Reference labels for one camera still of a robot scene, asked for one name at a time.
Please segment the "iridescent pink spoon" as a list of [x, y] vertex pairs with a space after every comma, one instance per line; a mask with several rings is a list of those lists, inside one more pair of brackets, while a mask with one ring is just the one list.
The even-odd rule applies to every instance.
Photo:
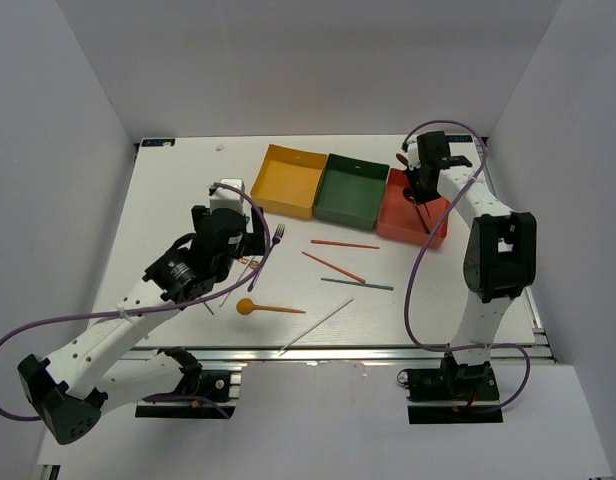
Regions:
[[402, 153], [396, 153], [395, 156], [398, 162], [405, 167], [403, 173], [408, 181], [408, 186], [404, 188], [409, 188], [413, 191], [414, 197], [416, 200], [416, 203], [413, 205], [415, 206], [417, 215], [423, 225], [424, 232], [426, 234], [429, 234], [430, 233], [430, 213], [425, 203], [425, 200], [427, 199], [427, 197], [425, 195], [423, 188], [420, 185], [418, 170], [411, 171], [407, 168], [407, 160]]

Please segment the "gold fork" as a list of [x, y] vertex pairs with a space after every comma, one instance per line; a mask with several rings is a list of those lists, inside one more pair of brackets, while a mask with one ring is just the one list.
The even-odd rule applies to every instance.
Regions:
[[244, 266], [245, 269], [257, 270], [260, 265], [260, 261], [256, 258], [246, 258], [242, 257], [238, 260], [240, 264]]

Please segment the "black iridescent spoon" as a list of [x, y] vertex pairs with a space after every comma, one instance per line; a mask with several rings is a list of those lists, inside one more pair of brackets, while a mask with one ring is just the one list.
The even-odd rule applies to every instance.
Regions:
[[402, 191], [403, 197], [411, 204], [415, 204], [416, 200], [414, 197], [414, 193], [411, 189], [409, 188], [404, 188]]

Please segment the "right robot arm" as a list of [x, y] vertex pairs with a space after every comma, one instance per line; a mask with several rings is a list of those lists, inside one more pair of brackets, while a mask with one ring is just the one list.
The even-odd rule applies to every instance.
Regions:
[[444, 198], [470, 228], [463, 261], [469, 290], [450, 351], [439, 374], [441, 390], [460, 399], [490, 369], [490, 348], [506, 311], [536, 276], [537, 222], [515, 212], [479, 179], [480, 167], [453, 155], [442, 131], [417, 137], [406, 175], [414, 201]]

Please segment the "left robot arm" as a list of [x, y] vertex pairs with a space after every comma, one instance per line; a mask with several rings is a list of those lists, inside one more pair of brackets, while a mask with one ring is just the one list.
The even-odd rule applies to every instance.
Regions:
[[125, 404], [156, 396], [191, 399], [202, 391], [202, 366], [182, 347], [164, 347], [123, 369], [116, 362], [186, 303], [226, 280], [235, 260], [265, 252], [269, 230], [262, 211], [195, 206], [193, 232], [177, 239], [146, 268], [117, 305], [115, 316], [93, 324], [72, 342], [17, 370], [29, 403], [55, 441], [71, 444], [100, 418]]

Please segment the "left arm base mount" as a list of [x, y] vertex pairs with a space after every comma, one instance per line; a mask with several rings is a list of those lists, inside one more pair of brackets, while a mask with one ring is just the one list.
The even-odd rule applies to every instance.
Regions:
[[182, 379], [172, 392], [156, 394], [139, 402], [135, 408], [136, 418], [229, 420], [232, 417], [236, 397], [231, 394], [231, 371], [208, 370], [182, 347], [160, 349], [159, 353], [178, 363]]

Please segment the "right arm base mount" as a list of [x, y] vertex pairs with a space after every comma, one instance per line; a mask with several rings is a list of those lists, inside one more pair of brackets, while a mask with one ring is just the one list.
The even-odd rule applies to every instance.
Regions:
[[407, 391], [411, 425], [496, 424], [503, 421], [500, 394], [490, 362], [457, 364], [447, 354], [436, 368], [399, 371]]

